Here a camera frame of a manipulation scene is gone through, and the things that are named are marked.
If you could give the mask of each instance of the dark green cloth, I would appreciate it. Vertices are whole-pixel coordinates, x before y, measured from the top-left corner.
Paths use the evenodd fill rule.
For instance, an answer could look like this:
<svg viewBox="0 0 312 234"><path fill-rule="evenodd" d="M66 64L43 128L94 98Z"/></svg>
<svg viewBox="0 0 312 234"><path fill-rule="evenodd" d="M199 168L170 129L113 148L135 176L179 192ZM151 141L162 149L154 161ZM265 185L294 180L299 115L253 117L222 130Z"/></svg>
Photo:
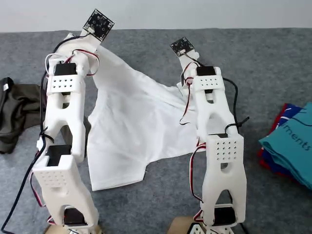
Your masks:
<svg viewBox="0 0 312 234"><path fill-rule="evenodd" d="M40 123L40 87L36 84L14 84L3 78L0 87L0 153L11 153L19 135Z"/></svg>

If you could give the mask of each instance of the folded teal shirt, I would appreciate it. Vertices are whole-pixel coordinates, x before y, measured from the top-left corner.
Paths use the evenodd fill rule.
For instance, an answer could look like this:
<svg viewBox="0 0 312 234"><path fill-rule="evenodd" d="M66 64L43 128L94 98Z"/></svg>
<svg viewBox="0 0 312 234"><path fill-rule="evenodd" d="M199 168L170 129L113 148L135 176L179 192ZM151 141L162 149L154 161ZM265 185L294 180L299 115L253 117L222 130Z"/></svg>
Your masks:
<svg viewBox="0 0 312 234"><path fill-rule="evenodd" d="M260 140L275 163L312 189L312 103Z"/></svg>

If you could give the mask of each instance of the white t-shirt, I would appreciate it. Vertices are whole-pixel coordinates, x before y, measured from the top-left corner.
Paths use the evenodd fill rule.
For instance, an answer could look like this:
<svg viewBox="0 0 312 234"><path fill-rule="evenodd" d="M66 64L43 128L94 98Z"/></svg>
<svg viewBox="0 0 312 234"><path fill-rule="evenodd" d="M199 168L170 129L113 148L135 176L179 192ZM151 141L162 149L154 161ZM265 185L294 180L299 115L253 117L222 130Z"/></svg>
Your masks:
<svg viewBox="0 0 312 234"><path fill-rule="evenodd" d="M93 191L139 182L150 162L191 153L197 142L195 126L179 124L185 100L177 87L157 83L103 47L98 53L87 144ZM195 118L192 107L187 117Z"/></svg>

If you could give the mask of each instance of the red wire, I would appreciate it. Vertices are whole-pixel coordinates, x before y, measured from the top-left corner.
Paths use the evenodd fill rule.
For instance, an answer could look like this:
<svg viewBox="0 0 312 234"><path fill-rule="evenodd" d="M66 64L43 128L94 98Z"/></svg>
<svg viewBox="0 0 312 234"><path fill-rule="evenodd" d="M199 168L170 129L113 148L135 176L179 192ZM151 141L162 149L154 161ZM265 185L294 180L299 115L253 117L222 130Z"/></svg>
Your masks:
<svg viewBox="0 0 312 234"><path fill-rule="evenodd" d="M34 173L32 172L32 173L30 174L30 178L29 178L31 190L33 191L33 194L34 194L34 196L35 196L35 199L37 200L38 205L39 205L40 207L45 207L45 204L42 203L42 201L41 201L41 199L40 199L38 193L36 192L36 190L35 190L35 188L34 188L34 186L33 186L33 175L34 175Z"/></svg>
<svg viewBox="0 0 312 234"><path fill-rule="evenodd" d="M197 219L201 215L201 213L203 213L203 210L200 210L200 211L197 212L197 214L195 214L195 216L193 217L193 220L195 222L204 222L204 220L202 218L201 219Z"/></svg>
<svg viewBox="0 0 312 234"><path fill-rule="evenodd" d="M199 150L199 149L205 149L206 148L206 143L203 143L201 145L199 145L195 151L192 153L192 156L190 158L190 189L191 189L191 193L192 195L199 201L203 202L203 200L198 197L197 195L194 194L194 190L193 190L193 161L194 161L194 156L196 154L196 152Z"/></svg>
<svg viewBox="0 0 312 234"><path fill-rule="evenodd" d="M193 64L193 63L195 63L195 64L197 65L197 67L198 67L198 64L197 64L196 62L190 62L189 64L187 64L186 67L184 68L182 74L181 74L181 77L182 77L182 78L184 78L184 73L185 73L186 70L189 68L189 66L190 66L191 64ZM188 92L189 92L189 93L188 93L187 103L186 103L186 106L185 106L185 110L184 110L183 116L182 116L182 118L180 119L180 122L179 122L181 125L185 125L185 124L190 123L190 122L181 123L182 119L183 119L184 116L186 115L186 112L187 112L187 110L188 110L188 108L189 108L190 99L191 99L191 84L192 84L192 82L188 82L188 80L193 80L193 77L187 77L186 79L184 78L184 82L185 82L185 84L187 85L187 88L188 88Z"/></svg>
<svg viewBox="0 0 312 234"><path fill-rule="evenodd" d="M80 51L80 52L84 52L84 53L87 53L87 54L90 54L90 55L93 55L94 57L96 57L96 59L99 61L99 57L98 57L98 55L97 54L95 54L95 53L92 53L92 52L90 52L90 51L87 51L87 50L83 50L83 49L75 49L75 50L73 50L72 51L72 54L73 55L71 55L66 61L65 61L65 63L68 63L68 62L70 62L70 60L73 58L73 56L74 56L74 52L75 51ZM87 74L87 76L93 76L93 75L95 75L95 73L92 73L92 74Z"/></svg>
<svg viewBox="0 0 312 234"><path fill-rule="evenodd" d="M185 124L190 123L190 122L181 123L181 121L183 120L183 118L184 118L184 116L186 115L186 112L187 112L187 110L188 110L188 108L189 108L190 99L191 99L191 84L192 84L192 83L187 82L187 80L193 80L193 78L192 78L192 77L187 77L187 78L185 79L185 82L186 82L186 85L187 85L187 88L188 88L189 93L188 93L188 96L187 96L187 102L186 102L186 105L185 105L185 110L184 110L183 116L182 116L182 118L180 119L180 122L179 122L181 125L185 125Z"/></svg>

